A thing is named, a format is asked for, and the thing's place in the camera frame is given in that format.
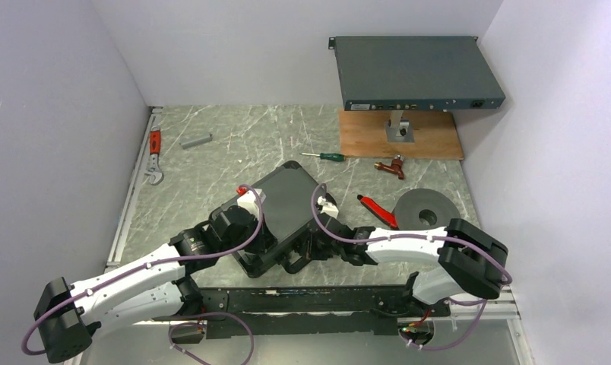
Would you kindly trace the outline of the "black poker set case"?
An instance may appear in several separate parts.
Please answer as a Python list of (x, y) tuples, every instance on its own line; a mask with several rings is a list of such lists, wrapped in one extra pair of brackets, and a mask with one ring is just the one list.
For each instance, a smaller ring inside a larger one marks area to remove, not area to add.
[[(317, 185), (317, 181), (294, 160), (283, 163), (252, 184), (266, 195), (261, 206), (263, 221), (277, 238), (278, 244), (269, 254), (260, 256), (233, 253), (248, 277), (259, 278), (275, 265), (281, 265), (287, 273), (295, 274), (311, 262), (297, 253), (297, 242), (307, 224), (313, 221), (310, 204)], [(238, 206), (236, 199), (231, 198), (219, 208)]]

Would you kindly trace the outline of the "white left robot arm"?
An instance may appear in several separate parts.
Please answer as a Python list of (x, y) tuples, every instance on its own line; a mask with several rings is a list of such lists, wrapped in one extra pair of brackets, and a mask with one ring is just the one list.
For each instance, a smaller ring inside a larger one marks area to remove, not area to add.
[(40, 353), (61, 363), (123, 326), (159, 316), (196, 317), (202, 297), (192, 274), (274, 235), (277, 219), (266, 205), (232, 205), (111, 272), (72, 284), (63, 277), (50, 281), (33, 314)]

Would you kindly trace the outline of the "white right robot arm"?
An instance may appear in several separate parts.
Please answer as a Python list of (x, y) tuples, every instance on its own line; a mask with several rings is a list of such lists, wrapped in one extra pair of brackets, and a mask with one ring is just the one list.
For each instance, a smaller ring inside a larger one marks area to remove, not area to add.
[(427, 271), (412, 274), (401, 297), (403, 308), (412, 316), (458, 294), (496, 300), (512, 282), (505, 268), (508, 248), (461, 218), (431, 230), (389, 230), (350, 228), (320, 214), (297, 241), (296, 251), (307, 260), (337, 256), (355, 266), (389, 262), (427, 266)]

